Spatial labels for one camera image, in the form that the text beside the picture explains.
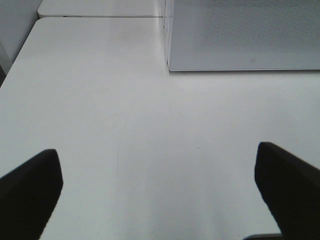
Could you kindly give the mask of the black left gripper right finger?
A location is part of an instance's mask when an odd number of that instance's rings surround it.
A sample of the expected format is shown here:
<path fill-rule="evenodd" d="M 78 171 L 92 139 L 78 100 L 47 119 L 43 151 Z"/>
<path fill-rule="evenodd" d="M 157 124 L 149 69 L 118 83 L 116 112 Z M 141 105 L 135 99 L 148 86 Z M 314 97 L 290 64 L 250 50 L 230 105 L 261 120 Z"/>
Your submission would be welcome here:
<path fill-rule="evenodd" d="M 261 142 L 254 180 L 284 239 L 320 238 L 318 168 L 272 142 Z"/>

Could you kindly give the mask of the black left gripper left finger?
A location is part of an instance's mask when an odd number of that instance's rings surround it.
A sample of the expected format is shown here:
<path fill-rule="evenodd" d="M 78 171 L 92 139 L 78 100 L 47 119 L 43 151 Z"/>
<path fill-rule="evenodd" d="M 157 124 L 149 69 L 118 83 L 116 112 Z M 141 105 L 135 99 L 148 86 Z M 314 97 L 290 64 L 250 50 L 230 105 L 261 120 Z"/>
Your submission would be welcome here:
<path fill-rule="evenodd" d="M 46 149 L 0 179 L 0 238 L 38 240 L 63 188 L 58 153 Z"/>

